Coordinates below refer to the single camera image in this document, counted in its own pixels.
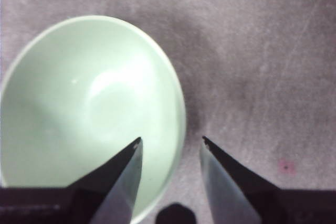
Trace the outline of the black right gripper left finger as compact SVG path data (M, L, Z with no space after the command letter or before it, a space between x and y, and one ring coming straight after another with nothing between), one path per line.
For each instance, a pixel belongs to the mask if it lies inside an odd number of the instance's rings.
M136 138L65 187L2 187L1 223L130 223L141 180Z

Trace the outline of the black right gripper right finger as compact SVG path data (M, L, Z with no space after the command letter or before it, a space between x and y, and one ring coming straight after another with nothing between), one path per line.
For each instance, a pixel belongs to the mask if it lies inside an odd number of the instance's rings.
M283 189L203 136L200 163L214 223L335 223L335 191Z

